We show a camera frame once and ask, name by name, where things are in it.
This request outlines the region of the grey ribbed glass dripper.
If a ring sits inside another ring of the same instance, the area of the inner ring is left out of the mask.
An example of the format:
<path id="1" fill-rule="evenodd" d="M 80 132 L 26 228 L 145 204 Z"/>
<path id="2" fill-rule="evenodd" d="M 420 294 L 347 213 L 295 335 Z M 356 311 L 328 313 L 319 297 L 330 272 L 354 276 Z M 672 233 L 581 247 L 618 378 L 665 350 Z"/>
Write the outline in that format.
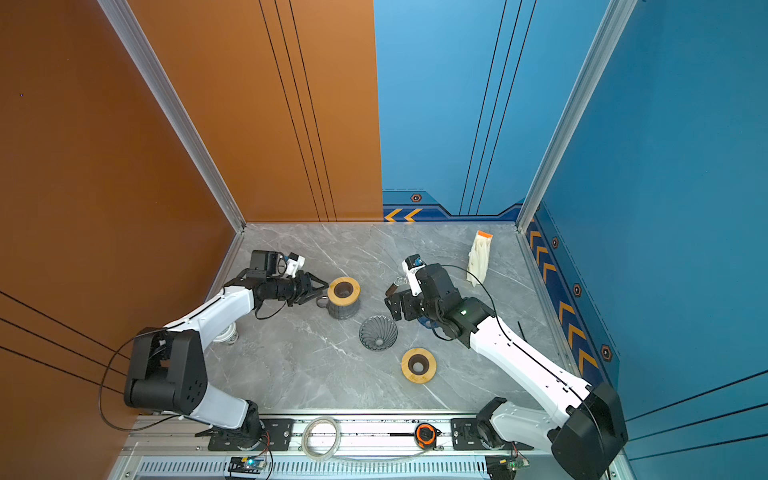
<path id="1" fill-rule="evenodd" d="M 361 324 L 358 337 L 363 347 L 367 350 L 387 350 L 398 339 L 397 324 L 386 316 L 371 316 Z"/>

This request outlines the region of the grey glass carafe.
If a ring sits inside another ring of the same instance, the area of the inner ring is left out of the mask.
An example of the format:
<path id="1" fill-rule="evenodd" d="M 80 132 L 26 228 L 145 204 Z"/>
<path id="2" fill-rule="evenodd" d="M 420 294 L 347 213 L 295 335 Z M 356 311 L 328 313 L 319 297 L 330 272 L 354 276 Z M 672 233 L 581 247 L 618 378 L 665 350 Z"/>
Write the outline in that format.
<path id="1" fill-rule="evenodd" d="M 360 310 L 360 300 L 355 300 L 351 303 L 342 302 L 338 298 L 331 298 L 329 296 L 321 296 L 315 300 L 317 307 L 324 309 L 331 318 L 336 320 L 346 320 L 354 317 Z"/>

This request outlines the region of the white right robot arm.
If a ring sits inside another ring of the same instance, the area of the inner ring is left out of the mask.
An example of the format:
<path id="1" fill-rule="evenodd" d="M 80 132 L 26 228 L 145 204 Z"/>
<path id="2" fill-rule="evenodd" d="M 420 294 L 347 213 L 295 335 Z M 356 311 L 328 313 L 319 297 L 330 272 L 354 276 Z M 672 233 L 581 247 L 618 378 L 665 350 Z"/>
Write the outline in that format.
<path id="1" fill-rule="evenodd" d="M 396 320 L 425 317 L 453 339 L 487 358 L 522 386 L 543 415 L 520 413 L 501 399 L 478 415 L 489 443 L 520 442 L 548 448 L 574 479 L 599 479 L 628 441 L 620 397 L 608 383 L 593 385 L 550 361 L 494 316 L 492 309 L 457 291 L 447 298 L 391 286 L 385 305 Z"/>

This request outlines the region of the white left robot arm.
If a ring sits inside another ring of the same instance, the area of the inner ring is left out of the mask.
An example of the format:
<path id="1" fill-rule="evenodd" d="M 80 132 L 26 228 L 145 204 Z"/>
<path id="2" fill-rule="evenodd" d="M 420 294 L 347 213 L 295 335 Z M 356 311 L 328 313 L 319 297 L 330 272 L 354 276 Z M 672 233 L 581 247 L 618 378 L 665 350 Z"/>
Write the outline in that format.
<path id="1" fill-rule="evenodd" d="M 124 388 L 125 404 L 207 424 L 204 436 L 220 437 L 241 450 L 260 448 L 265 433 L 258 406 L 209 382 L 205 350 L 215 337 L 257 311 L 265 301 L 302 305 L 324 295 L 328 287 L 328 282 L 302 270 L 293 277 L 241 271 L 213 299 L 188 315 L 136 335 Z"/>

